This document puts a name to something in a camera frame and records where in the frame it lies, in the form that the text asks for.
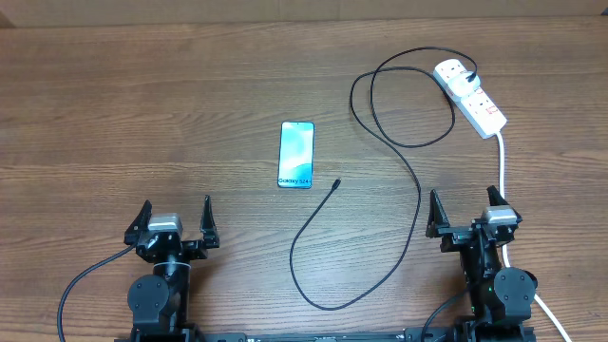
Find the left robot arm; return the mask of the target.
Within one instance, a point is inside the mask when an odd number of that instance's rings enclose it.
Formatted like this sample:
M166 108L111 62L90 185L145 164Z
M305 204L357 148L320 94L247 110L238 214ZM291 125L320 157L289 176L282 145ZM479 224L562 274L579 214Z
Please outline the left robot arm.
M154 214L146 201L125 230L123 242L153 265L150 275L136 279L127 293L132 312L131 341L202 341L203 333L188 321L191 262L208 258L219 247L212 202L205 197L200 219L201 238L184 240L176 213Z

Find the blue Samsung smartphone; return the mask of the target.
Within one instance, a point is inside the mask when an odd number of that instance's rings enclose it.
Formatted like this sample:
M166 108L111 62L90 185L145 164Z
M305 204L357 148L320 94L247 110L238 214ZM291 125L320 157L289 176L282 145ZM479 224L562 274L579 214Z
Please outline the blue Samsung smartphone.
M277 185L309 189L313 185L314 123L281 124Z

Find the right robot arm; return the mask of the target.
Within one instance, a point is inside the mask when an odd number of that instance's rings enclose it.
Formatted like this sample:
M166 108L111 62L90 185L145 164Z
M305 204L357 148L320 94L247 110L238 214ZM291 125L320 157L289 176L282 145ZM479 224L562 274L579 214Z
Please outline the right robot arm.
M428 326L445 308L469 296L472 315L457 318L437 341L534 341L536 335L523 322L531 318L531 304L538 280L530 272L504 266L498 250L514 240L522 216L500 195L495 186L487 188L489 205L468 226L452 226L436 191L429 195L426 236L439 238L443 253L460 255L465 289L442 304L427 319Z

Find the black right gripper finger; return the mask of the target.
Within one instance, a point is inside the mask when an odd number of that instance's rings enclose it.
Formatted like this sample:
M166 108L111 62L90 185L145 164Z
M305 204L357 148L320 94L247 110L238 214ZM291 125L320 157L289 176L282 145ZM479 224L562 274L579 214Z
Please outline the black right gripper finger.
M505 206L508 202L504 199L504 196L500 193L499 189L495 185L489 186L487 189L488 200L491 206Z
M429 215L427 220L426 237L440 238L447 233L450 223L443 204L435 189L429 194Z

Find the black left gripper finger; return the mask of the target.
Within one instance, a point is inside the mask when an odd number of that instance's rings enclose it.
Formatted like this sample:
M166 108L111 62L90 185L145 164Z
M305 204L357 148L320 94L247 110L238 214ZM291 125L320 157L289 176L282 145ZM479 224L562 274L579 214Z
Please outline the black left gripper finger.
M204 198L199 230L206 249L215 249L220 246L219 233L213 218L211 197L208 195Z
M123 243L127 246L135 244L141 233L148 231L148 222L152 215L152 204L149 199L147 199L139 214L135 217L133 222L129 225L129 227L124 232Z

